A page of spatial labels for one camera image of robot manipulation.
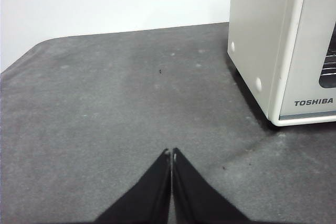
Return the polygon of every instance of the white toaster oven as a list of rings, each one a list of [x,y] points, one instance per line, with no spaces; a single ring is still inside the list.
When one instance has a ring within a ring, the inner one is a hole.
[[[274,125],[336,121],[336,0],[231,0],[228,54]]]

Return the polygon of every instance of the gray felt surface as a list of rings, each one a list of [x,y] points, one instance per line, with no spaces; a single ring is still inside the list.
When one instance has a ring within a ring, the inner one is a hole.
[[[3,224],[94,220],[175,146],[253,220],[336,223],[336,123],[271,127],[227,33],[58,38],[16,61],[1,86]]]

